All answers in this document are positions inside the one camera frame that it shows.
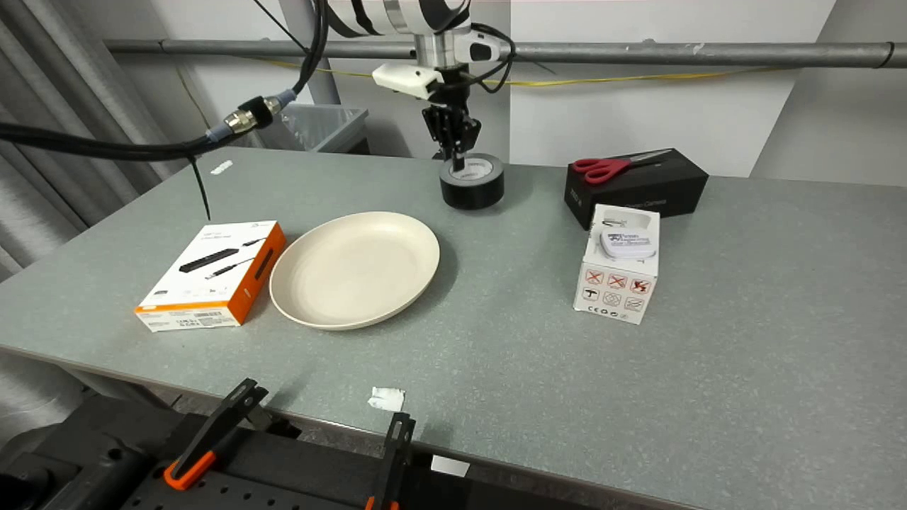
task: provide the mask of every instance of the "white box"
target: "white box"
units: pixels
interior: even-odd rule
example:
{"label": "white box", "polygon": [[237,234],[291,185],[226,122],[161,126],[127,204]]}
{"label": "white box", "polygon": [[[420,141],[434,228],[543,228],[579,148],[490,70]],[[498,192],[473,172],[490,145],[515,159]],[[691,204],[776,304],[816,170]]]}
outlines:
{"label": "white box", "polygon": [[137,313],[151,330],[242,326],[284,245],[276,221],[208,224]]}
{"label": "white box", "polygon": [[657,250],[657,213],[597,204],[572,309],[643,323],[657,282]]}

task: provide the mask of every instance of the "black cable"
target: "black cable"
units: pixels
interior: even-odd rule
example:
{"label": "black cable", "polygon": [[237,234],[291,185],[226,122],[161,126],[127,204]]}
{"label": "black cable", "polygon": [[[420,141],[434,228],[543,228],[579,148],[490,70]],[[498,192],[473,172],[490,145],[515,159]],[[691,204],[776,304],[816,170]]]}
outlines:
{"label": "black cable", "polygon": [[325,0],[314,0],[314,33],[311,33],[311,51],[303,58],[300,77],[291,84],[295,94],[300,94],[307,88],[307,81],[311,78],[311,73],[318,70],[318,61],[322,56],[322,47],[329,43],[329,15],[325,15]]}
{"label": "black cable", "polygon": [[308,47],[307,47],[260,0],[256,0],[256,5],[259,5],[303,53],[308,53]]}
{"label": "black cable", "polygon": [[196,175],[196,185],[198,185],[198,194],[202,194],[203,217],[210,221],[210,202],[208,202],[208,190],[203,190],[203,177],[202,177],[202,170],[198,170],[196,155],[191,155],[191,165],[192,165],[192,175]]}
{"label": "black cable", "polygon": [[895,51],[899,51],[899,44],[895,44],[895,43],[888,43],[888,53],[885,53],[885,58],[882,58],[875,68],[888,68],[891,58],[895,56]]}
{"label": "black cable", "polygon": [[480,73],[480,77],[470,78],[470,81],[480,84],[482,91],[498,94],[498,91],[508,84],[509,70],[512,70],[512,61],[515,61],[515,43],[512,43],[505,30],[498,30],[498,27],[494,27],[494,24],[473,23],[473,27],[477,27],[480,33],[490,33],[490,36],[505,40],[508,47],[509,47],[505,61],[498,61],[497,68],[490,68],[490,70],[484,70],[484,73]]}
{"label": "black cable", "polygon": [[[307,58],[300,64],[300,77],[291,84],[295,94],[300,94],[307,88],[307,81],[311,78],[311,73],[318,70],[325,40],[329,40],[325,0],[314,0],[311,51],[307,53]],[[90,155],[90,159],[121,159],[121,162],[198,159],[202,152],[225,148],[242,136],[242,134],[230,134],[230,131],[232,126],[225,125],[219,134],[210,131],[208,136],[198,136],[191,141],[175,141],[175,145],[120,145],[120,141],[83,139],[83,136],[72,136],[72,134],[0,122],[0,139],[15,141],[15,145],[56,149],[56,152],[76,152],[76,155]]]}
{"label": "black cable", "polygon": [[8,139],[15,145],[56,149],[56,152],[76,152],[76,155],[93,155],[93,159],[125,159],[125,162],[169,162],[169,159],[188,159],[202,155],[208,149],[216,149],[226,141],[212,141],[208,136],[179,141],[179,145],[117,145],[117,141],[100,141],[100,139],[83,139],[72,134],[42,131],[32,125],[8,125],[0,122],[0,139]]}

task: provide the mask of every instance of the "orange box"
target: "orange box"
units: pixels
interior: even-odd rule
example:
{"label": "orange box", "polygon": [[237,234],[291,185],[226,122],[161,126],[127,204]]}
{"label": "orange box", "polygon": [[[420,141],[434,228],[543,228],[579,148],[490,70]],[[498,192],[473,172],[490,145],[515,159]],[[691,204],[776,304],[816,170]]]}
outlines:
{"label": "orange box", "polygon": [[137,313],[151,330],[242,326],[284,245],[277,221],[208,224]]}

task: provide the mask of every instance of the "black box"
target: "black box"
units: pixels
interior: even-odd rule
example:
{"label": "black box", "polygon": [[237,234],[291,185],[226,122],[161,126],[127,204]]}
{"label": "black box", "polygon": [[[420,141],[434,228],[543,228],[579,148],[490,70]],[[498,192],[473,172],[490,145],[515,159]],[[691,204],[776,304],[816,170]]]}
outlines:
{"label": "black box", "polygon": [[671,149],[654,162],[628,166],[626,172],[597,187],[587,185],[580,172],[566,166],[565,202],[579,224],[590,228],[596,204],[651,210],[661,216],[694,213],[706,182],[709,172],[702,172],[679,149]]}

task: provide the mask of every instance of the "white plate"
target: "white plate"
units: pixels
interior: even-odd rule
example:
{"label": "white plate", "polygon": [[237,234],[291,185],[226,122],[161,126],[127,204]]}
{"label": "white plate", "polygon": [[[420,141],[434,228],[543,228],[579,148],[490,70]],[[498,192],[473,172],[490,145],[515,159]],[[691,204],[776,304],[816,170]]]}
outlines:
{"label": "white plate", "polygon": [[344,216],[277,258],[271,304],[308,329],[362,329],[414,304],[439,262],[434,231],[396,213]]}

